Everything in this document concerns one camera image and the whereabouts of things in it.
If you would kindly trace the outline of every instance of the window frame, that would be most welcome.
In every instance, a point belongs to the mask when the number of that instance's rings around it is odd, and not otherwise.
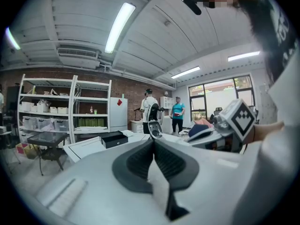
[[[249,77],[250,81],[251,81],[251,88],[243,88],[243,89],[237,89],[236,88],[236,84],[235,84],[235,78],[239,78],[239,77]],[[205,84],[208,83],[215,83],[215,82],[219,82],[219,81],[224,81],[224,80],[229,80],[229,79],[233,79],[233,83],[234,83],[234,89],[235,89],[235,94],[236,94],[236,99],[239,99],[239,94],[238,92],[240,91],[251,91],[251,94],[253,96],[253,105],[250,106],[250,108],[255,106],[255,96],[254,96],[254,89],[253,89],[253,83],[252,83],[252,79],[250,74],[248,75],[241,75],[241,76],[237,76],[237,77],[229,77],[229,78],[225,78],[225,79],[219,79],[219,80],[215,80],[215,81],[211,81],[211,82],[207,82],[207,83],[200,83],[198,85],[194,85],[194,86],[188,86],[188,96],[189,96],[189,106],[190,106],[190,119],[192,120],[192,112],[205,112],[205,118],[207,120],[207,104],[206,104],[206,92],[205,92]],[[192,87],[196,87],[196,86],[203,86],[203,90],[204,90],[204,95],[196,95],[196,96],[190,96],[190,88]],[[197,109],[197,110],[192,110],[192,99],[193,98],[204,98],[204,109]]]

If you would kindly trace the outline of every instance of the fluorescent light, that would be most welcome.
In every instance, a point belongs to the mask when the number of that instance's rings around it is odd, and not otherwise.
[[[241,59],[241,58],[247,58],[247,57],[257,56],[259,53],[260,53],[260,51],[249,52],[249,53],[244,53],[244,54],[241,54],[241,55],[236,55],[236,56],[228,57],[228,61],[230,62],[230,61]]]
[[[108,40],[105,46],[106,53],[112,53],[118,38],[127,22],[129,17],[132,15],[133,11],[135,10],[135,6],[129,3],[124,3],[113,22],[112,29],[109,33]]]
[[[192,72],[195,72],[195,71],[198,71],[198,70],[200,70],[200,68],[199,67],[195,67],[195,68],[192,68],[192,69],[190,69],[190,70],[188,70],[188,71],[185,71],[185,72],[183,72],[183,73],[179,73],[179,74],[177,74],[177,75],[175,75],[175,76],[173,76],[173,77],[171,77],[172,79],[175,79],[175,78],[177,78],[177,77],[181,77],[181,76],[183,76],[183,75],[185,75],[185,74],[189,74],[189,73],[192,73]]]
[[[11,32],[10,32],[9,28],[6,28],[5,34],[6,34],[7,38],[9,39],[11,45],[14,46],[16,50],[19,50],[20,47],[17,44],[17,42],[15,41],[13,35],[11,35]]]

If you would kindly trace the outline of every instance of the ceiling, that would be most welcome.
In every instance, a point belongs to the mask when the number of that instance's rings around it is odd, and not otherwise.
[[[105,44],[124,2],[136,10],[115,51],[107,54]],[[100,51],[113,69],[181,84],[238,66],[228,56],[259,50],[243,13],[227,7],[201,11],[195,15],[181,0],[28,0],[10,26],[21,50],[12,50],[4,39],[1,66],[62,64],[57,48],[72,46]],[[171,78],[196,66],[200,70],[195,73]]]

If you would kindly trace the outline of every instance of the gray floor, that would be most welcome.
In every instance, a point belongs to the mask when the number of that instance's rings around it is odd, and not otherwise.
[[[45,184],[47,184],[50,180],[52,180],[57,174],[61,172],[60,167],[56,161],[41,160],[42,171],[44,174],[42,176],[39,169],[38,157],[32,160],[26,157],[19,156],[16,153],[16,155],[21,161],[21,164],[18,164],[16,157],[12,153],[13,149],[6,149],[0,152],[2,152],[1,158],[5,156],[5,159],[8,162],[9,168],[7,168],[5,164],[3,166],[6,169],[13,184],[18,188],[24,189],[34,197]],[[71,166],[67,155],[61,156],[60,162],[64,170]]]

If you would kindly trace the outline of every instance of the man in blue shirt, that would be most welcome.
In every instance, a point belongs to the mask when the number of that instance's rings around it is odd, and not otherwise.
[[[179,133],[182,131],[182,124],[183,124],[183,114],[186,111],[185,106],[183,103],[180,102],[180,97],[176,97],[176,104],[173,106],[171,110],[170,117],[173,119],[172,127],[173,133],[175,135],[176,132],[176,125],[178,124]]]

